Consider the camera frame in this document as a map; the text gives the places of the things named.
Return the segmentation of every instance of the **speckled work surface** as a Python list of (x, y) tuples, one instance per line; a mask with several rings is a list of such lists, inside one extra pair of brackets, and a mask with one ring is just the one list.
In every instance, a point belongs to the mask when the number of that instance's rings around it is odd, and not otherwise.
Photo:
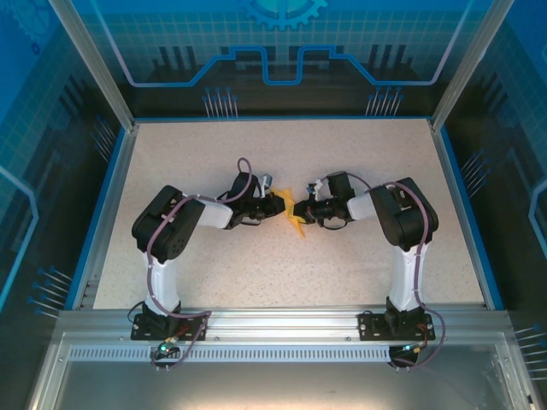
[[(292, 188), (297, 201), (307, 196), (308, 182), (338, 170), (372, 185), (412, 177), (439, 218), (426, 257), (424, 301), (483, 301), (425, 120), (278, 120), (140, 127), (95, 308), (129, 308), (144, 299), (145, 268), (131, 227), (157, 192), (173, 185), (218, 196), (232, 185), (240, 156), (256, 175), (271, 174), (276, 188)], [(302, 239), (284, 215), (232, 231), (198, 227), (177, 260), (183, 306), (385, 303), (392, 246), (377, 219), (341, 231), (304, 230)]]

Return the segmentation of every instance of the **white robotic arm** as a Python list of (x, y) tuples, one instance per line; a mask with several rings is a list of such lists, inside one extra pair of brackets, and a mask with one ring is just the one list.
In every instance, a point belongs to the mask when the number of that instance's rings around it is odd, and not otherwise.
[[(438, 228), (437, 214), (411, 178), (401, 179), (392, 186), (379, 185), (361, 196), (356, 196), (348, 177), (349, 174), (345, 172), (328, 175), (326, 180), (332, 198), (322, 201), (317, 198), (317, 190), (323, 181), (310, 184), (309, 199), (296, 204), (294, 214), (307, 224), (318, 223), (330, 230), (343, 228), (355, 220), (378, 218), (386, 239), (394, 246), (395, 253), (385, 322), (389, 324), (393, 336), (399, 334), (402, 328), (415, 332), (416, 323), (422, 325), (424, 319), (427, 319), (416, 300), (415, 291), (418, 291), (418, 295), (421, 294), (424, 257), (432, 234)], [(416, 253), (424, 235), (424, 216), (420, 206), (401, 185), (421, 202), (428, 218), (426, 241), (421, 248), (420, 258), (416, 258)], [(332, 218), (342, 220), (344, 225), (328, 225), (326, 221)]]
[[(225, 229), (228, 226), (233, 210), (218, 202), (199, 201), (204, 205), (201, 217), (197, 222), (197, 226), (209, 226), (218, 229)], [(143, 252), (144, 263), (148, 266), (148, 256)], [(156, 299), (168, 311), (173, 312), (180, 305), (180, 298), (177, 292), (177, 276), (179, 264), (177, 259), (166, 260), (164, 263), (156, 257), (152, 257), (152, 289)], [(146, 306), (154, 313), (165, 315), (156, 304), (152, 301), (150, 293), (147, 292)]]
[[(237, 196), (239, 199), (221, 203), (200, 200), (198, 197), (185, 203), (160, 232), (152, 247), (151, 288), (161, 306), (169, 312), (179, 309), (176, 258), (184, 250), (196, 226), (232, 229), (239, 224), (245, 224), (245, 219), (258, 222), (246, 225), (259, 225), (261, 220), (285, 210), (284, 200), (269, 191), (271, 184), (272, 177), (269, 175), (257, 178), (248, 173), (240, 173), (226, 193), (229, 198)], [(181, 191), (165, 186), (135, 221), (132, 234), (137, 239), (138, 248), (143, 252), (146, 266), (149, 265), (146, 254), (148, 242), (173, 205), (184, 197)], [(144, 305), (154, 314), (167, 316), (152, 301), (149, 292)]]
[[(373, 199), (369, 193), (351, 198), (347, 206), (353, 220), (378, 218)], [(427, 243), (421, 249), (420, 276), (418, 278), (420, 296), (422, 271), (428, 246)], [(399, 312), (410, 311), (419, 306), (414, 293), (417, 248), (418, 245), (412, 246), (408, 251), (404, 251), (398, 246), (393, 248), (393, 274), (389, 299), (393, 307)]]

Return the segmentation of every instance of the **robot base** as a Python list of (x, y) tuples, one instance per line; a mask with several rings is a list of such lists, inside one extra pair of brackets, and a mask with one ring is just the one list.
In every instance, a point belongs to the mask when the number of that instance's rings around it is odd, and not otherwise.
[[(180, 305), (174, 313), (180, 312)], [(204, 318), (176, 319), (152, 312), (146, 304), (143, 305), (143, 312), (135, 316), (131, 330), (131, 340), (157, 340), (162, 341), (168, 337), (178, 335), (180, 341), (193, 340), (199, 326)], [(197, 338), (198, 341), (205, 340), (205, 333)]]
[(362, 342), (422, 342), (425, 335), (419, 325), (426, 327), (427, 340), (435, 340), (431, 315), (425, 314), (421, 307), (409, 312), (398, 312), (388, 298), (385, 313), (365, 312), (357, 315), (359, 338)]

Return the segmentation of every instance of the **enclosure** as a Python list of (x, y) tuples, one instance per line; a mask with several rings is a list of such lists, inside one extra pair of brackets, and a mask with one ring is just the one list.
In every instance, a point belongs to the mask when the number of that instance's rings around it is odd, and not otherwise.
[[(546, 16), (542, 0), (0, 0), (3, 408), (544, 408)], [(397, 269), (378, 218), (280, 214), (193, 232), (176, 288), (211, 315), (156, 374), (158, 341), (127, 321), (147, 295), (132, 225), (165, 185), (229, 190), (242, 156), (296, 203), (342, 170), (417, 183), (439, 222), (421, 297), (446, 330), (437, 351), (433, 315), (427, 366), (387, 365), (409, 340), (362, 340)]]

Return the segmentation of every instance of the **yellow lightning bolt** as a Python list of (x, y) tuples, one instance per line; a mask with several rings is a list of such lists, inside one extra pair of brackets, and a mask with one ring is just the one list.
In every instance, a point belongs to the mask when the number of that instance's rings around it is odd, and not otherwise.
[(300, 224), (303, 224), (305, 221), (303, 218), (300, 218), (299, 216), (296, 216), (294, 214), (294, 197), (292, 196), (292, 191), (290, 188), (286, 190), (276, 190), (272, 187), (272, 192), (283, 198), (285, 201), (285, 215), (289, 219), (289, 221), (292, 223), (292, 225), (297, 228), (297, 231), (300, 233), (300, 236), (306, 237), (304, 235), (304, 231), (302, 230), (302, 227)]

